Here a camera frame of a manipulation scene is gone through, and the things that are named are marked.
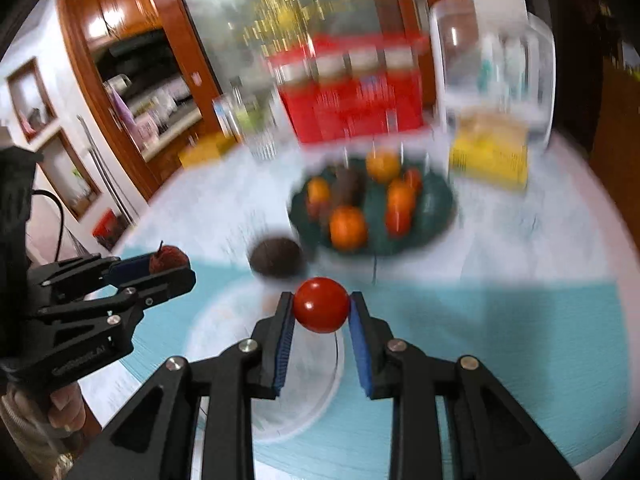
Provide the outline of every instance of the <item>blue tablecloth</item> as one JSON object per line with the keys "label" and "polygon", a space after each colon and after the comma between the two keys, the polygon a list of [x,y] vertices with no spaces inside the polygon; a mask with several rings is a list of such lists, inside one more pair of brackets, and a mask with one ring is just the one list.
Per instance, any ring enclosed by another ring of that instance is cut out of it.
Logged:
{"label": "blue tablecloth", "polygon": [[[123,254],[143,250],[129,247]],[[230,286],[257,280],[245,268],[192,260],[193,292],[146,311],[123,360],[143,381],[185,350],[196,316]],[[572,465],[622,436],[628,397],[626,332],[613,282],[571,285],[420,286],[333,276],[361,290],[395,336],[430,356],[478,356],[534,417]],[[305,433],[255,444],[257,460],[305,479],[386,478],[392,405],[358,385],[348,327],[344,376],[326,413]]]}

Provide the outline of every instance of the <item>yellow package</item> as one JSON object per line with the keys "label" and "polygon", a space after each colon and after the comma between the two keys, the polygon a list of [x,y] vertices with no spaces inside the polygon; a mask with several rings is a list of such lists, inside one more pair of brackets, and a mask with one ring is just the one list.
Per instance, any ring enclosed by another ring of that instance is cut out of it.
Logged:
{"label": "yellow package", "polygon": [[184,168],[204,164],[222,158],[237,144],[235,137],[225,137],[222,132],[203,137],[195,146],[190,146],[178,154]]}
{"label": "yellow package", "polygon": [[498,115],[460,121],[449,169],[510,189],[527,185],[526,127]]}

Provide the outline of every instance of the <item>bottle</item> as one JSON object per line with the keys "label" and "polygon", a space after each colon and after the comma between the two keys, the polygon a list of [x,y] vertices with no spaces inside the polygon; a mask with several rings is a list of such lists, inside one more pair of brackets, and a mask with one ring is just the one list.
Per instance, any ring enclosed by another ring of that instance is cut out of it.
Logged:
{"label": "bottle", "polygon": [[497,34],[489,32],[482,37],[480,43],[480,73],[478,90],[482,94],[497,96],[498,86],[502,83],[504,66],[504,49]]}
{"label": "bottle", "polygon": [[527,56],[520,38],[509,38],[504,45],[504,76],[509,86],[509,98],[521,101],[527,94],[525,74]]}

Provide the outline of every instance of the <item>red box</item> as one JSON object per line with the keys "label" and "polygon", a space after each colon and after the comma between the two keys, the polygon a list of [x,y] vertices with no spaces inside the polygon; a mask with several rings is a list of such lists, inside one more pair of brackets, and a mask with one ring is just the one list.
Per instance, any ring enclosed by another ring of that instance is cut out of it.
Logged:
{"label": "red box", "polygon": [[[404,36],[319,38],[313,45],[270,59],[272,68],[316,56],[375,46],[410,46],[415,40]],[[352,78],[345,76],[331,84],[311,81],[303,86],[280,88],[289,118],[303,144],[350,137],[388,135],[423,126],[422,86],[418,67]]]}

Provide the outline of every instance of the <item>cherry tomato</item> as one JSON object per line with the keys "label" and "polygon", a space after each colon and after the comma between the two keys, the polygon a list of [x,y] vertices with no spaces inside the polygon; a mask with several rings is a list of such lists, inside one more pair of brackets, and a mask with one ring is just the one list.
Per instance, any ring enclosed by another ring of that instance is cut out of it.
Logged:
{"label": "cherry tomato", "polygon": [[387,209],[386,232],[393,238],[401,238],[411,230],[411,213],[406,209]]}
{"label": "cherry tomato", "polygon": [[349,315],[351,300],[340,283],[329,278],[306,280],[293,295],[293,315],[311,332],[338,330]]}
{"label": "cherry tomato", "polygon": [[410,168],[404,172],[404,181],[411,186],[415,193],[422,191],[422,174],[416,168]]}

